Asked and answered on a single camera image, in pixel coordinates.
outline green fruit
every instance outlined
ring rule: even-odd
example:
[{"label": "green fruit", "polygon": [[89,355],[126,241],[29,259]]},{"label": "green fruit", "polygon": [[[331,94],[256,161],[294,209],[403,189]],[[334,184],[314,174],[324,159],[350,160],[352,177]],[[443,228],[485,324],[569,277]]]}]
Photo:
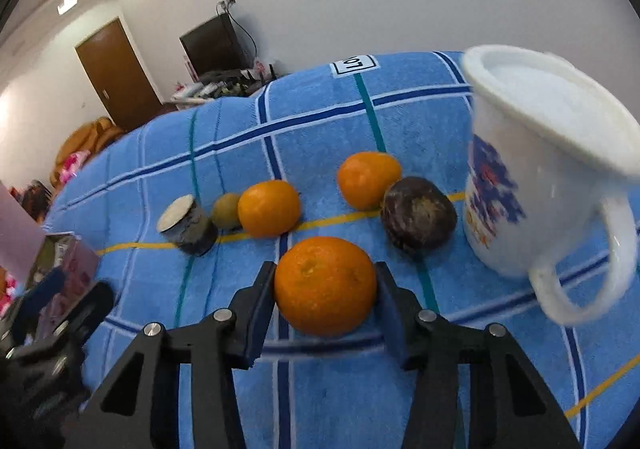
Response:
[{"label": "green fruit", "polygon": [[416,176],[388,188],[380,217],[394,246],[409,254],[436,249],[458,222],[451,201],[432,182]]},{"label": "green fruit", "polygon": [[220,196],[211,208],[211,221],[222,231],[231,231],[240,227],[238,218],[238,200],[240,194],[227,193]]}]

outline mug handle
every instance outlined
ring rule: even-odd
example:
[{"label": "mug handle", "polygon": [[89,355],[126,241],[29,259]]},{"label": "mug handle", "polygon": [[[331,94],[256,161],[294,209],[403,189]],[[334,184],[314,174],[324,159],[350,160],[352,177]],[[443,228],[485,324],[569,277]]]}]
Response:
[{"label": "mug handle", "polygon": [[540,307],[552,321],[563,326],[578,325],[604,315],[629,288],[636,273],[638,238],[626,195],[603,198],[598,212],[609,240],[609,272],[591,304],[580,307],[570,301],[554,265],[529,270],[529,280]]}]

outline white label with number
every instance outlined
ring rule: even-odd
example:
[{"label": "white label with number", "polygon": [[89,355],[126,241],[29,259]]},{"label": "white label with number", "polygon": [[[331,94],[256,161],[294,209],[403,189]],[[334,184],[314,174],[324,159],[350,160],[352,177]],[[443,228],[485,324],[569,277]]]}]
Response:
[{"label": "white label with number", "polygon": [[331,63],[334,77],[346,77],[360,72],[377,70],[380,67],[373,55],[356,55],[348,59]]}]

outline purple fruit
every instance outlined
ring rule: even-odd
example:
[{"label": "purple fruit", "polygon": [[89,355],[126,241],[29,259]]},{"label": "purple fruit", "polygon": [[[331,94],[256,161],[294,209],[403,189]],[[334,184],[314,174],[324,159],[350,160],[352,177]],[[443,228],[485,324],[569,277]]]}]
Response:
[{"label": "purple fruit", "polygon": [[436,249],[449,239],[458,216],[451,201],[430,181],[408,176],[386,190],[380,214],[394,246],[409,254]]}]

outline white lid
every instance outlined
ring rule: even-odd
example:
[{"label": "white lid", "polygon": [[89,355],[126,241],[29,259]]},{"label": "white lid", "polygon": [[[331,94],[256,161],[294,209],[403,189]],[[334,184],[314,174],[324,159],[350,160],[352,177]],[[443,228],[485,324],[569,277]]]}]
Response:
[{"label": "white lid", "polygon": [[180,198],[174,200],[174,203],[169,205],[162,213],[162,216],[160,216],[160,219],[156,224],[156,230],[159,233],[168,231],[172,226],[185,217],[192,205],[193,196],[191,194],[185,194],[185,196],[180,196]]},{"label": "white lid", "polygon": [[502,45],[466,51],[474,91],[570,155],[640,178],[640,125],[591,77],[552,54]]}]

